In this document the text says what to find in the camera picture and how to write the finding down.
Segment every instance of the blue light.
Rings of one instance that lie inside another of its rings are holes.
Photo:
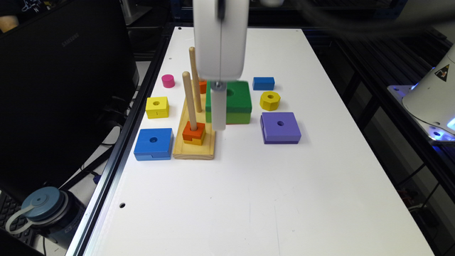
[[[441,140],[443,135],[443,132],[434,132],[434,139]]]
[[[447,127],[455,130],[455,118],[453,118],[448,124]]]

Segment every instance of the green square block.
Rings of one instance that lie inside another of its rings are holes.
[[[227,113],[250,113],[252,103],[250,87],[246,81],[227,82]],[[212,112],[212,102],[210,100],[210,81],[207,81],[207,96],[205,99],[205,113]]]
[[[251,113],[226,113],[226,124],[249,124]],[[205,122],[212,122],[212,112],[205,112]]]

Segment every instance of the black monitor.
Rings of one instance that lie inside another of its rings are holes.
[[[67,0],[0,35],[0,190],[23,201],[65,183],[138,81],[118,0]]]

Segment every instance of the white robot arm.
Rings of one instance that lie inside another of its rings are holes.
[[[283,2],[263,1],[266,6]],[[215,131],[226,126],[226,82],[242,75],[249,5],[249,0],[193,0],[196,66],[199,76],[211,81]]]

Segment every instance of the pink block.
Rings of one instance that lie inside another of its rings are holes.
[[[163,80],[163,86],[165,88],[172,88],[176,83],[173,81],[173,76],[172,75],[163,75],[161,77],[161,80]]]

